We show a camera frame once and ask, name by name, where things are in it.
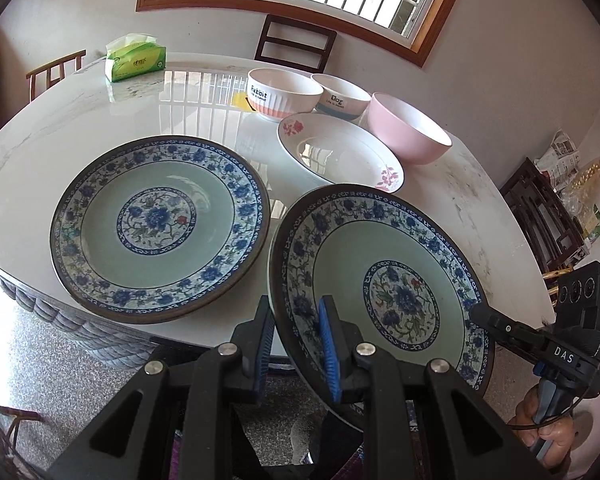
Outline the blue floral plate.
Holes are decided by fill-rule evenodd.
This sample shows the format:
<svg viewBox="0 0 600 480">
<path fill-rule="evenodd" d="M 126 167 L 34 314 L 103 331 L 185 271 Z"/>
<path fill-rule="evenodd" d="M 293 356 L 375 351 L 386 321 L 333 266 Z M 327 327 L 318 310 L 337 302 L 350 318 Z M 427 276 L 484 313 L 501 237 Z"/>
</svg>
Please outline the blue floral plate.
<svg viewBox="0 0 600 480">
<path fill-rule="evenodd" d="M 69 184 L 50 226 L 62 286 L 85 309 L 163 323 L 217 300 L 257 260 L 270 226 L 257 170 L 193 136 L 102 154 Z"/>
<path fill-rule="evenodd" d="M 326 384 L 318 302 L 398 360 L 445 359 L 484 393 L 494 343 L 471 322 L 486 298 L 474 270 L 419 209 L 359 184 L 331 184 L 296 200 L 268 255 L 268 299 L 289 359 L 321 402 L 355 429 L 360 404 L 336 404 Z"/>
</svg>

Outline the pink bowl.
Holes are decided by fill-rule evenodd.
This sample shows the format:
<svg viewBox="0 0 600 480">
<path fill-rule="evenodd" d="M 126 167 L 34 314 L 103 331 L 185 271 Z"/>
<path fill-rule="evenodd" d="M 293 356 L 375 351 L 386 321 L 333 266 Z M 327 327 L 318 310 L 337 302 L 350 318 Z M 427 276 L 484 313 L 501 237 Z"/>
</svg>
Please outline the pink bowl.
<svg viewBox="0 0 600 480">
<path fill-rule="evenodd" d="M 434 120 L 407 102 L 374 92 L 366 124 L 398 159 L 410 165 L 428 165 L 452 148 L 453 141 Z"/>
</svg>

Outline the white plate pink flowers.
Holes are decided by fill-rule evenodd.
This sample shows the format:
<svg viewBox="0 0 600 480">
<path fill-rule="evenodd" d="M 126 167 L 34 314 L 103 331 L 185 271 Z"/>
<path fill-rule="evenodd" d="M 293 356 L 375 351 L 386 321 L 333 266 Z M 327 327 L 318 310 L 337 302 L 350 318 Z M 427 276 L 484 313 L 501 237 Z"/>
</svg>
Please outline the white plate pink flowers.
<svg viewBox="0 0 600 480">
<path fill-rule="evenodd" d="M 393 151 L 362 127 L 320 113 L 299 113 L 277 127 L 280 145 L 305 170 L 329 183 L 395 193 L 405 174 Z"/>
</svg>

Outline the white bowl orange stripes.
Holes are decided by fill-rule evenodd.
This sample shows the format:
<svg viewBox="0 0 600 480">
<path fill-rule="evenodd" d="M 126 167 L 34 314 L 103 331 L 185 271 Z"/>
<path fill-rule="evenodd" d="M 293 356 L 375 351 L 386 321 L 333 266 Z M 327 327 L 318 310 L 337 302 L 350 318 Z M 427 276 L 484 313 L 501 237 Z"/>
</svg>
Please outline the white bowl orange stripes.
<svg viewBox="0 0 600 480">
<path fill-rule="evenodd" d="M 249 104 L 274 122 L 294 114 L 309 113 L 322 94 L 323 87 L 318 82 L 289 70 L 258 67 L 248 73 Z"/>
</svg>

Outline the white bowl blue stripes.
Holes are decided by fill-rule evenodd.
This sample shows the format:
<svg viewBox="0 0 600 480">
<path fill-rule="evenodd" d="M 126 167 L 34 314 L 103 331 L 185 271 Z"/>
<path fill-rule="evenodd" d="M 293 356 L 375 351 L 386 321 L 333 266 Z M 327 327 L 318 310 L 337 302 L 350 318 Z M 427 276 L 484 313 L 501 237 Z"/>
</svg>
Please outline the white bowl blue stripes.
<svg viewBox="0 0 600 480">
<path fill-rule="evenodd" d="M 353 122 L 365 112 L 372 99 L 363 88 L 337 76 L 312 74 L 311 78 L 323 88 L 315 105 L 320 113 Z"/>
</svg>

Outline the quilted grey table skirt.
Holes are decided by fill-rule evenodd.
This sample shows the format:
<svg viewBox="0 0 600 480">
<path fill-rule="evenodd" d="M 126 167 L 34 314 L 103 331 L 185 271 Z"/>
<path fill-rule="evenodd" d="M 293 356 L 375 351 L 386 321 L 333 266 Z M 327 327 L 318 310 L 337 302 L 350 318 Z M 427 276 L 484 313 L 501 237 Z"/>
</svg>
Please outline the quilted grey table skirt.
<svg viewBox="0 0 600 480">
<path fill-rule="evenodd" d="M 149 360 L 158 347 L 137 330 L 99 321 L 94 315 L 76 310 L 19 283 L 1 269 L 0 287 L 20 308 L 58 330 L 102 364 L 136 370 Z"/>
</svg>

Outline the dark wooden side cabinet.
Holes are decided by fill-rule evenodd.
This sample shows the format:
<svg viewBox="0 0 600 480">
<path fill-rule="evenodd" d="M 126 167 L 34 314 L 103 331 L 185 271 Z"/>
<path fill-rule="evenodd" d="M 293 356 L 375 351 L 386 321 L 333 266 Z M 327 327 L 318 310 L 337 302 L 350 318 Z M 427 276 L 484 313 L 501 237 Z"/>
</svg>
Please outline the dark wooden side cabinet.
<svg viewBox="0 0 600 480">
<path fill-rule="evenodd" d="M 577 222 L 544 174 L 526 158 L 500 188 L 542 273 L 574 266 L 584 255 Z"/>
</svg>

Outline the clear plastic bag items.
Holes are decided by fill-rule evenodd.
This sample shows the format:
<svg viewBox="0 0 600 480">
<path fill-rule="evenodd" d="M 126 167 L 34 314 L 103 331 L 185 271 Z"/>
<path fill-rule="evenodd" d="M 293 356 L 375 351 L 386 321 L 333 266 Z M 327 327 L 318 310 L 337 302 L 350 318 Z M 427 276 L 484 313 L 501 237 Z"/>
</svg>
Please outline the clear plastic bag items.
<svg viewBox="0 0 600 480">
<path fill-rule="evenodd" d="M 562 204 L 573 218 L 581 236 L 591 247 L 600 237 L 600 157 L 590 160 L 562 190 Z"/>
</svg>

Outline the newspaper bundle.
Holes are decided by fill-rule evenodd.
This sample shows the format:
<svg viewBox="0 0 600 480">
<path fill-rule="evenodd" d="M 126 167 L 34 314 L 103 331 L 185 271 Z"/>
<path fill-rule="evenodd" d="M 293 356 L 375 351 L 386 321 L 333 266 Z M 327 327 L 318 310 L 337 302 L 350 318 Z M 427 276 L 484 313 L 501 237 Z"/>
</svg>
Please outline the newspaper bundle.
<svg viewBox="0 0 600 480">
<path fill-rule="evenodd" d="M 535 159 L 534 166 L 554 191 L 560 191 L 578 172 L 579 160 L 577 145 L 567 133 L 558 130 L 544 154 Z"/>
</svg>

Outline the yellow warning sticker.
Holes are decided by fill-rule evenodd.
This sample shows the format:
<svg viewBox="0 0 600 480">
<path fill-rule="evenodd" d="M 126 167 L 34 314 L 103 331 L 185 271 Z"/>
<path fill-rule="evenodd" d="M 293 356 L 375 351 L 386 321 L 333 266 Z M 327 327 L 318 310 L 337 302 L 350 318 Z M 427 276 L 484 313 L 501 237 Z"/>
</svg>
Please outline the yellow warning sticker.
<svg viewBox="0 0 600 480">
<path fill-rule="evenodd" d="M 254 112 L 254 108 L 250 104 L 248 94 L 245 91 L 238 91 L 232 95 L 232 105 L 243 112 Z"/>
</svg>

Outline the green tissue pack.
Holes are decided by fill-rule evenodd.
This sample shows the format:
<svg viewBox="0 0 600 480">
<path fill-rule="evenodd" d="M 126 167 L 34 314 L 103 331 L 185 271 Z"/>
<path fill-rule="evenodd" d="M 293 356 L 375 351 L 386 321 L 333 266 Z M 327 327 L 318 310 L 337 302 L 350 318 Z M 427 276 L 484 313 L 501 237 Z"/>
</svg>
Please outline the green tissue pack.
<svg viewBox="0 0 600 480">
<path fill-rule="evenodd" d="M 105 76 L 118 82 L 166 68 L 166 47 L 153 36 L 127 34 L 106 45 Z"/>
</svg>

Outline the light wooden chair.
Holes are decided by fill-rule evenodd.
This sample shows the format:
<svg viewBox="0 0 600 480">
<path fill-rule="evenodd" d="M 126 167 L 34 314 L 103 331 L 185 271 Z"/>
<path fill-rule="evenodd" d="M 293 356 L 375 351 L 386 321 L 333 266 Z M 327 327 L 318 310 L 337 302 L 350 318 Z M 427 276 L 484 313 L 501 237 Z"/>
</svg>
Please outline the light wooden chair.
<svg viewBox="0 0 600 480">
<path fill-rule="evenodd" d="M 45 63 L 29 73 L 26 73 L 28 84 L 29 102 L 32 102 L 40 93 L 52 88 L 58 82 L 61 82 L 67 76 L 67 66 L 72 66 L 72 71 L 76 72 L 82 67 L 83 59 L 86 57 L 85 50 L 79 50 L 64 55 L 61 58 Z"/>
</svg>

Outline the dark wooden chair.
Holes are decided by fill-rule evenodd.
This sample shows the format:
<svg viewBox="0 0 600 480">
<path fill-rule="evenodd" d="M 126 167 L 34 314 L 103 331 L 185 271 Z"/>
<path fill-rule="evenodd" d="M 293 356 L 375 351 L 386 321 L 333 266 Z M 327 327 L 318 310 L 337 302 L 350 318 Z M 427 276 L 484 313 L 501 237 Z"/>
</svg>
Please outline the dark wooden chair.
<svg viewBox="0 0 600 480">
<path fill-rule="evenodd" d="M 328 28 L 268 14 L 262 26 L 254 59 L 302 70 L 309 74 L 325 71 L 337 33 Z"/>
</svg>

